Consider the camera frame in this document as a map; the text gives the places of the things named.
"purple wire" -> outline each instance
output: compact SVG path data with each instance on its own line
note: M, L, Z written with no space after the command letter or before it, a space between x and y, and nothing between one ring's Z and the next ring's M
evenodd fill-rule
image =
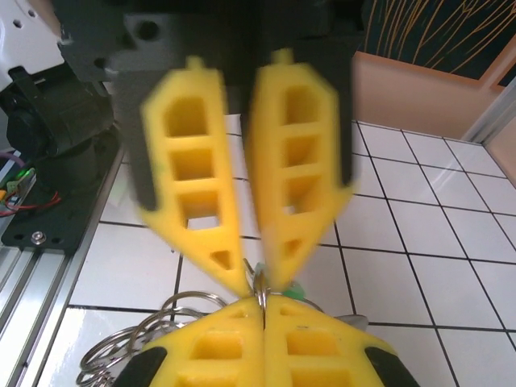
M20 168L23 168L23 166L25 165L22 159L9 152L0 152L0 159L13 160L17 165L20 166Z

